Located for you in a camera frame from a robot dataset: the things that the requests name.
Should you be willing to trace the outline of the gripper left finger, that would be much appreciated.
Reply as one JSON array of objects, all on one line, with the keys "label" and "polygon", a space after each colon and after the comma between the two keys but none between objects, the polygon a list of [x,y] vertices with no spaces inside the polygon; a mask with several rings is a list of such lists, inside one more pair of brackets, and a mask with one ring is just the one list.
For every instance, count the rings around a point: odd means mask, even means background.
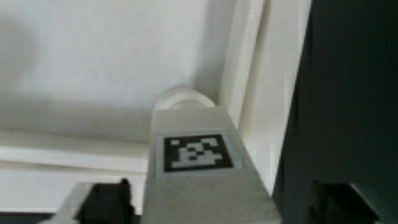
[{"label": "gripper left finger", "polygon": [[123,179],[119,183],[98,183],[75,215],[78,224],[131,224],[133,216],[128,179]]}]

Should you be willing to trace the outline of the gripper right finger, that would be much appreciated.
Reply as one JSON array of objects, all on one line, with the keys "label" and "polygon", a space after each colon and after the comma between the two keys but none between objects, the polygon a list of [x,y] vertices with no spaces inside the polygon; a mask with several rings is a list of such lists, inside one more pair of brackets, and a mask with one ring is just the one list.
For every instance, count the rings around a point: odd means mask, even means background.
[{"label": "gripper right finger", "polygon": [[380,216],[348,183],[313,182],[307,224],[380,224]]}]

